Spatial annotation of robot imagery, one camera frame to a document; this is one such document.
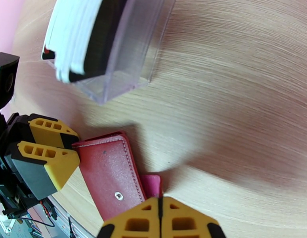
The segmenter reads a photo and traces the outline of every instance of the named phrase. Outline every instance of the clear plastic box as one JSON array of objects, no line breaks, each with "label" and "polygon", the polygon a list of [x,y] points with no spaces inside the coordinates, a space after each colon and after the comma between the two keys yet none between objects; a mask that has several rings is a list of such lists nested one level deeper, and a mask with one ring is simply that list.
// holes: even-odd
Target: clear plastic box
[{"label": "clear plastic box", "polygon": [[106,74],[74,85],[100,105],[147,85],[174,3],[175,0],[127,0]]}]

